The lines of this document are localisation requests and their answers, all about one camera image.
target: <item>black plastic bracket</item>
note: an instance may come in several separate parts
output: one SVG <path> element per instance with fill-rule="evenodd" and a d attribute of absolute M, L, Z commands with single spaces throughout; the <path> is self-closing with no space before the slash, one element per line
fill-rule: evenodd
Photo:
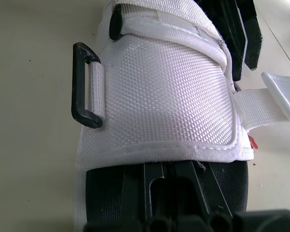
<path fill-rule="evenodd" d="M 85 109 L 85 63 L 101 63 L 99 57 L 85 44 L 73 45 L 72 107 L 73 118 L 84 126 L 102 127 L 102 119 Z"/>

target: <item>white webbing strap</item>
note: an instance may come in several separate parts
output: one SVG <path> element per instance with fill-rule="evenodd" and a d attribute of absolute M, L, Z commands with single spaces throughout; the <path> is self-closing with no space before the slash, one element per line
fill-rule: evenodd
<path fill-rule="evenodd" d="M 290 77 L 263 73 L 267 86 L 263 89 L 248 89 L 234 94 L 243 126 L 250 129 L 276 122 L 290 121 Z"/>
<path fill-rule="evenodd" d="M 98 62 L 92 62 L 88 67 L 91 95 L 89 106 L 91 106 L 91 111 L 103 120 L 105 119 L 104 67 Z"/>
<path fill-rule="evenodd" d="M 288 121 L 266 88 L 243 90 L 234 96 L 244 113 L 242 124 L 247 132 L 259 126 Z"/>

